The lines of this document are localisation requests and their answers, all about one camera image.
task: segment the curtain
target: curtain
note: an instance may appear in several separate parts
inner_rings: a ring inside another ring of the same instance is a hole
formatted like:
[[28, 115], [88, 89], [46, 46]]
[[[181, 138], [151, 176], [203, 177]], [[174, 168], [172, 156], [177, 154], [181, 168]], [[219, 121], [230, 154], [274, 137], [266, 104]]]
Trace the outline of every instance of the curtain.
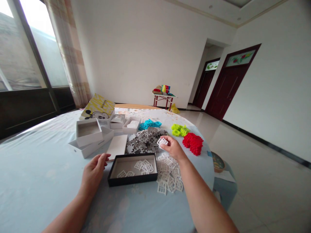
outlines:
[[62, 55], [70, 90], [77, 108], [91, 99], [77, 28], [70, 0], [44, 0]]

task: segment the white wall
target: white wall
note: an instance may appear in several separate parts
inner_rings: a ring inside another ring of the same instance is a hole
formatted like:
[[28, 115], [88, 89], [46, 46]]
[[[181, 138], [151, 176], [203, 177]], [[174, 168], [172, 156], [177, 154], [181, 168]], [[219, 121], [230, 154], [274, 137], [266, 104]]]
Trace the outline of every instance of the white wall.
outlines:
[[235, 28], [163, 0], [72, 1], [91, 92], [152, 105], [171, 86], [186, 108], [207, 38], [231, 44]]
[[310, 1], [289, 0], [239, 28], [219, 63], [228, 53], [262, 43], [224, 120], [309, 162], [310, 42]]
[[198, 72], [197, 72], [197, 75], [195, 76], [194, 84], [193, 84], [191, 95], [189, 98], [189, 103], [192, 103], [194, 100], [195, 93], [197, 92], [197, 88], [198, 88], [198, 85], [201, 79], [201, 75], [202, 75], [205, 63], [207, 61], [219, 58], [222, 55], [223, 50], [224, 48], [216, 46], [216, 45], [204, 48], [201, 62], [198, 68]]

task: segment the person's left hand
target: person's left hand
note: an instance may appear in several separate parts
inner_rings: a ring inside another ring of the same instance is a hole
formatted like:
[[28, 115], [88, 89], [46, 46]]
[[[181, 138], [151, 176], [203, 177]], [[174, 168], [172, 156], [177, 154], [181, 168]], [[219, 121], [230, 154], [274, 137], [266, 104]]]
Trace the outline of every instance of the person's left hand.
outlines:
[[107, 166], [110, 154], [96, 155], [84, 168], [79, 194], [93, 198]]

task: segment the small red table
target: small red table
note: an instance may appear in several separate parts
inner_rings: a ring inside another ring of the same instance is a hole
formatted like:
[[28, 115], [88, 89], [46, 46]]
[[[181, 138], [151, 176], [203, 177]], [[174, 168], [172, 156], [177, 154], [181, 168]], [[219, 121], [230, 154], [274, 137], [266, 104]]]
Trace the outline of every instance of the small red table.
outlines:
[[171, 110], [171, 106], [172, 106], [172, 102], [173, 102], [173, 97], [176, 97], [174, 95], [161, 95], [161, 94], [154, 94], [152, 93], [155, 97], [154, 101], [153, 101], [153, 106], [156, 107], [158, 100], [166, 100], [166, 106], [165, 106], [165, 110], [167, 109], [167, 103], [170, 102], [169, 105], [169, 109], [168, 111]]

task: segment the dark red wooden door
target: dark red wooden door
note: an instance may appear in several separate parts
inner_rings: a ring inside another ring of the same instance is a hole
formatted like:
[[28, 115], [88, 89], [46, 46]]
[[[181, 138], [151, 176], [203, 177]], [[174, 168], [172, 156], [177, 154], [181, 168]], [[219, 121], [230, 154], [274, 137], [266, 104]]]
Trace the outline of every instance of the dark red wooden door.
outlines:
[[202, 108], [204, 103], [207, 91], [211, 85], [212, 79], [214, 77], [215, 70], [206, 71], [203, 76], [203, 80], [199, 83], [199, 88], [197, 90], [197, 94], [194, 98], [193, 104], [199, 108]]
[[209, 100], [206, 113], [222, 120], [237, 89], [239, 88], [246, 71], [247, 65], [226, 67], [218, 78], [217, 86]]

